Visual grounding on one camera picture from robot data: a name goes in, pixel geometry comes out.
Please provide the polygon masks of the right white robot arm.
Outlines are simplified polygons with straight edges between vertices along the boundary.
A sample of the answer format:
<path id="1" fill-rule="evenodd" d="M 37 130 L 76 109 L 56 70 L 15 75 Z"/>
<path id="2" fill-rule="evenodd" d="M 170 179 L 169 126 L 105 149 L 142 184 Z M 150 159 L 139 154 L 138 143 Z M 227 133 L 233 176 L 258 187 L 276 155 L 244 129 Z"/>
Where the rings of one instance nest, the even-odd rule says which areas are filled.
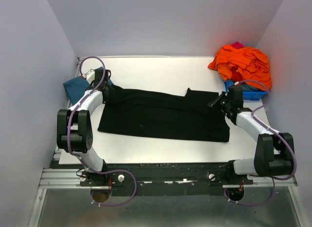
<path id="1" fill-rule="evenodd" d="M 242 175 L 271 177 L 281 181 L 294 176 L 297 162 L 293 136 L 272 129 L 256 116 L 255 111 L 244 107 L 241 87 L 229 87 L 227 92 L 222 92 L 208 106 L 223 114 L 256 141 L 253 158 L 229 161 L 230 168 L 224 172 L 228 183 L 237 183 Z"/>

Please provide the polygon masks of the black t-shirt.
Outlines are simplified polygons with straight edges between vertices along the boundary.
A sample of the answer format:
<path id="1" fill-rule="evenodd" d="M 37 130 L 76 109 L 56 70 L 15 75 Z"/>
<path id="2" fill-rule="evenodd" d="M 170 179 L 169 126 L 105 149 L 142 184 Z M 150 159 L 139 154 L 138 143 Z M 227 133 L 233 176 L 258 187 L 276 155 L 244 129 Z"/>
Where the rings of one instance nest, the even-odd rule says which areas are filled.
<path id="1" fill-rule="evenodd" d="M 147 138 L 227 143 L 225 117 L 208 103 L 217 92 L 187 89 L 184 96 L 115 86 L 98 131 Z"/>

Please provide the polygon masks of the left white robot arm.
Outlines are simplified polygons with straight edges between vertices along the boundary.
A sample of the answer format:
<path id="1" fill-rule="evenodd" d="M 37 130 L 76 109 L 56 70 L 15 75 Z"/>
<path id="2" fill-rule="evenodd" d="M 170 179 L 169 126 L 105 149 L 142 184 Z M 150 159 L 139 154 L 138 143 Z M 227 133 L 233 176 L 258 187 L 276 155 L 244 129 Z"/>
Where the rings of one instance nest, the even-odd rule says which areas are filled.
<path id="1" fill-rule="evenodd" d="M 76 157 L 85 171 L 92 173 L 92 181 L 101 186 L 108 180 L 107 165 L 93 148 L 91 115 L 115 90 L 110 70 L 98 68 L 93 73 L 82 97 L 57 113 L 57 146 Z"/>

